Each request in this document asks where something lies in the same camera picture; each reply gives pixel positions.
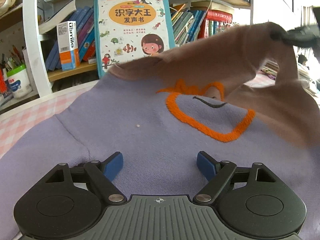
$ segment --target pink checkered tablecloth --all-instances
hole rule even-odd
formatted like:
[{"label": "pink checkered tablecloth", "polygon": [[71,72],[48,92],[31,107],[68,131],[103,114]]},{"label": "pink checkered tablecloth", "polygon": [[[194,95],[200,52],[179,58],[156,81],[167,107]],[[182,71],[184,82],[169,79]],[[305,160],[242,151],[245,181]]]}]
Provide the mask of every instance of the pink checkered tablecloth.
[{"label": "pink checkered tablecloth", "polygon": [[[252,87],[264,87],[273,85],[274,81],[258,73],[255,79],[246,84]],[[0,158],[30,128],[54,114],[61,113],[70,106],[79,95],[88,91],[90,88],[91,87],[79,89],[75,92],[49,99],[0,121]]]}]

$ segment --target gray gripper base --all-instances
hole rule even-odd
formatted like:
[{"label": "gray gripper base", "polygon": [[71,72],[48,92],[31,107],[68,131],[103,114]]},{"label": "gray gripper base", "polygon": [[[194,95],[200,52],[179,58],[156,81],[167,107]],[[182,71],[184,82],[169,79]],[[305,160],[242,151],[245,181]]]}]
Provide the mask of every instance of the gray gripper base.
[{"label": "gray gripper base", "polygon": [[[27,236],[23,240],[34,240]],[[227,228],[212,208],[187,196],[132,196],[107,208],[101,220],[72,240],[252,240]],[[296,234],[282,240],[301,240]]]}]

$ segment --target orange oval label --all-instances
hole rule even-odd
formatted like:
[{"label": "orange oval label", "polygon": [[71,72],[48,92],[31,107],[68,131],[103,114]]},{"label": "orange oval label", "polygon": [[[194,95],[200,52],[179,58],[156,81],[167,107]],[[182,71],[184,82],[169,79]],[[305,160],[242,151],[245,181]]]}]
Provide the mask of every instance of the orange oval label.
[{"label": "orange oval label", "polygon": [[109,17],[115,23],[127,26],[144,25],[153,21],[156,10],[148,4],[134,4],[122,2],[113,6],[109,11]]}]

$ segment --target orange embroidery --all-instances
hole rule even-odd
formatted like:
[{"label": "orange embroidery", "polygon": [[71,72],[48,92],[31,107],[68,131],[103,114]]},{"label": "orange embroidery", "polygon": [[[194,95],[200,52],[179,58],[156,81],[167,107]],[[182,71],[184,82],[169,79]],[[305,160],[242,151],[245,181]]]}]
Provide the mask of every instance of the orange embroidery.
[{"label": "orange embroidery", "polygon": [[248,112],[246,116],[242,119],[241,122],[239,122],[236,127],[230,132],[230,133],[219,133],[216,132],[209,127],[205,126],[204,124],[198,122],[194,118],[186,115],[184,112],[182,112],[179,109],[178,104],[176,103],[176,98],[180,94],[185,95],[203,95],[209,87],[216,87],[220,92],[221,101],[224,99],[224,87],[219,82],[212,82],[208,85],[206,85],[202,90],[199,91],[197,86],[190,86],[187,87],[185,85],[185,82],[183,80],[178,80],[176,83],[176,86],[174,88],[166,88],[159,90],[159,92],[169,92],[169,96],[166,99],[166,105],[170,113],[175,116],[179,121],[186,123],[190,125],[193,128],[198,129],[200,132],[204,133],[207,136],[210,136],[211,138],[221,141],[221,142],[231,142],[236,139],[238,139],[241,134],[248,128],[248,126],[251,124],[252,120],[255,117],[255,111],[252,109],[248,109]]},{"label": "orange embroidery", "polygon": [[224,100],[224,87],[220,82],[212,82],[206,85],[203,89],[199,90],[197,86],[189,86],[187,87],[183,79],[179,79],[175,85],[175,87],[168,87],[165,89],[159,90],[157,93],[160,92],[178,92],[183,95],[197,95],[197,96],[203,96],[206,91],[210,87],[216,87],[219,90],[221,101]]}]

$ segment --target pen holder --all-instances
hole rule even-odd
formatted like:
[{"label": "pen holder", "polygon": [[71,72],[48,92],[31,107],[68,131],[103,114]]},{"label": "pen holder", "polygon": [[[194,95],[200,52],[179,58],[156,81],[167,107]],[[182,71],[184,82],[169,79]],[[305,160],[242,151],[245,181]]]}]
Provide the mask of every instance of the pen holder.
[{"label": "pen holder", "polygon": [[7,77],[14,98],[21,98],[32,91],[25,64],[8,71]]}]

